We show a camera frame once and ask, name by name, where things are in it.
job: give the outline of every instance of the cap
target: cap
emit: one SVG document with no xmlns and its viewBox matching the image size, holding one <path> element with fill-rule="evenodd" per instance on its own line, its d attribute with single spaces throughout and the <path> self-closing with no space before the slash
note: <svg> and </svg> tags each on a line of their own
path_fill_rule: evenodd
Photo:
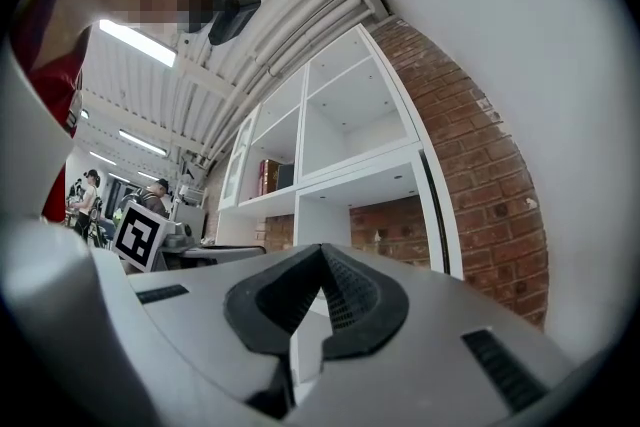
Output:
<svg viewBox="0 0 640 427">
<path fill-rule="evenodd" d="M 158 185 L 162 185 L 164 187 L 164 190 L 169 192 L 169 182 L 167 182 L 164 178 L 160 178 L 160 180 L 158 180 L 156 183 Z"/>
</svg>

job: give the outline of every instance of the red brick wall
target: red brick wall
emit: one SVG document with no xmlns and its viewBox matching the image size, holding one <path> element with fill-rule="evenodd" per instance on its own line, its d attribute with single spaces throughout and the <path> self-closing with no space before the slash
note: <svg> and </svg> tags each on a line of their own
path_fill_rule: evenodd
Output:
<svg viewBox="0 0 640 427">
<path fill-rule="evenodd" d="M 402 20 L 373 33 L 434 145 L 456 214 L 465 280 L 542 327 L 547 250 L 538 199 L 517 146 L 484 93 L 442 50 Z M 269 250 L 292 241 L 293 216 L 258 233 Z M 417 197 L 354 209 L 354 246 L 428 265 Z"/>
</svg>

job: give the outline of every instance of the red shirt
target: red shirt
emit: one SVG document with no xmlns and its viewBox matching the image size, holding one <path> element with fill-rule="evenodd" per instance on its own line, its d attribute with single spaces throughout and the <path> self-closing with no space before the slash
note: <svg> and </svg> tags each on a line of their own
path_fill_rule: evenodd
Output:
<svg viewBox="0 0 640 427">
<path fill-rule="evenodd" d="M 32 86 L 49 109 L 49 112 L 65 127 L 71 137 L 75 135 L 75 123 L 70 122 L 70 108 L 76 94 L 80 68 L 84 62 L 90 29 L 85 30 L 74 50 L 38 69 L 33 69 L 51 18 L 56 0 L 22 0 L 11 28 L 11 44 L 16 58 Z M 65 216 L 65 168 L 53 183 L 42 214 L 53 222 L 63 222 Z"/>
</svg>

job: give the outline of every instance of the ceiling beam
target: ceiling beam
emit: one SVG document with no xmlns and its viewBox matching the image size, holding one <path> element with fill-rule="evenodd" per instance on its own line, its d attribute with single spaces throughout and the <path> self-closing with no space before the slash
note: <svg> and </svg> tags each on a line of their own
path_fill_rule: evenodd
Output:
<svg viewBox="0 0 640 427">
<path fill-rule="evenodd" d="M 207 70 L 181 55 L 176 56 L 173 69 L 184 73 L 193 82 L 199 84 L 210 93 L 222 98 L 229 98 L 236 89 L 235 86 L 220 78 L 212 71 Z M 241 93 L 238 95 L 238 98 L 236 98 L 234 103 L 236 105 L 240 105 L 246 96 L 246 93 Z"/>
<path fill-rule="evenodd" d="M 140 132 L 143 132 L 151 137 L 155 137 L 156 139 L 160 139 L 161 141 L 174 144 L 176 146 L 179 146 L 180 148 L 184 148 L 185 150 L 189 150 L 194 153 L 199 153 L 200 151 L 202 151 L 202 144 L 187 137 L 175 134 L 171 130 L 167 130 L 166 128 L 162 128 L 161 126 L 156 125 L 155 123 L 151 123 L 146 119 L 136 116 L 135 114 L 132 114 L 129 111 L 126 111 L 123 108 L 118 107 L 111 102 L 108 102 L 107 100 L 103 100 L 91 91 L 83 91 L 82 100 L 83 106 L 85 108 L 88 107 L 97 109 L 113 120 L 118 121 L 132 129 L 139 130 Z"/>
</svg>

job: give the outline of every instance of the ceiling light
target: ceiling light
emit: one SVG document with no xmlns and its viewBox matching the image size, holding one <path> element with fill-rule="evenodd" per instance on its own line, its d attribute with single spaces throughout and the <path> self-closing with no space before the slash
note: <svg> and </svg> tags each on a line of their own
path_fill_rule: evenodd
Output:
<svg viewBox="0 0 640 427">
<path fill-rule="evenodd" d="M 146 178 L 150 178 L 151 180 L 155 180 L 156 182 L 159 180 L 159 178 L 156 178 L 155 176 L 148 175 L 147 173 L 143 173 L 142 171 L 138 171 L 138 174 L 140 176 L 144 176 Z"/>
<path fill-rule="evenodd" d="M 122 182 L 131 183 L 131 180 L 127 180 L 126 178 L 122 178 L 121 176 L 114 175 L 113 173 L 109 173 L 109 175 L 113 176 L 114 178 L 117 178 L 118 180 L 120 180 Z"/>
<path fill-rule="evenodd" d="M 113 160 L 105 159 L 102 155 L 98 155 L 97 153 L 93 153 L 92 151 L 89 152 L 89 155 L 93 155 L 97 159 L 104 160 L 105 162 L 108 162 L 112 166 L 116 165 L 116 163 Z"/>
<path fill-rule="evenodd" d="M 120 136 L 124 137 L 125 139 L 129 139 L 129 141 L 132 141 L 136 144 L 139 144 L 140 146 L 142 146 L 143 148 L 146 148 L 147 150 L 154 151 L 159 155 L 162 155 L 163 157 L 167 156 L 167 150 L 163 150 L 162 148 L 158 148 L 153 144 L 149 144 L 148 142 L 143 141 L 142 139 L 138 139 L 137 137 L 125 132 L 124 130 L 120 130 Z"/>
<path fill-rule="evenodd" d="M 163 64 L 166 64 L 169 68 L 173 66 L 176 60 L 176 53 L 162 46 L 160 43 L 147 38 L 145 35 L 140 34 L 129 27 L 124 25 L 118 25 L 109 20 L 100 20 L 100 29 L 107 34 L 111 34 L 113 37 L 118 38 L 120 41 L 124 41 L 128 45 L 137 48 L 141 52 L 157 59 Z"/>
</svg>

